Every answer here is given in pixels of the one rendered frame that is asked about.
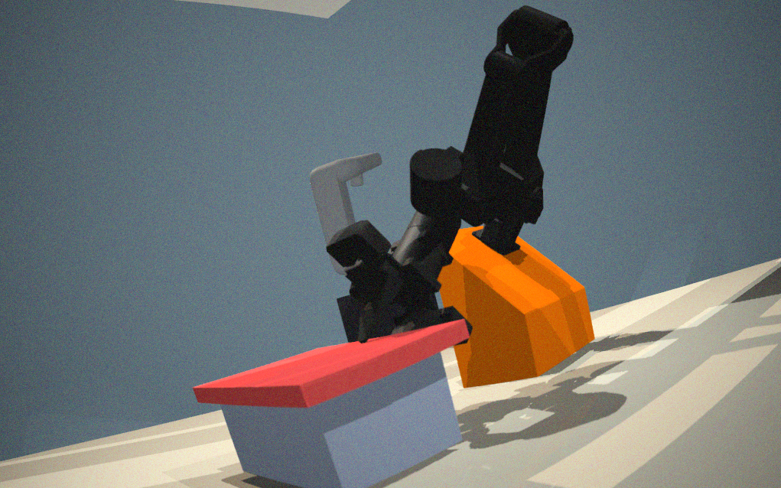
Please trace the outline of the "red plastic lid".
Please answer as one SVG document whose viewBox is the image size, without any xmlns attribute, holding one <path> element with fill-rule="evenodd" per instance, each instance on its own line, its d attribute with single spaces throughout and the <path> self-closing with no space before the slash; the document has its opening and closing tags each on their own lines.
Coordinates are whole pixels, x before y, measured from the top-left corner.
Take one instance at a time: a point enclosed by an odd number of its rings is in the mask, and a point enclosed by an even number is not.
<svg viewBox="0 0 781 488">
<path fill-rule="evenodd" d="M 465 319 L 326 346 L 192 388 L 200 403 L 310 408 L 470 338 Z"/>
</svg>

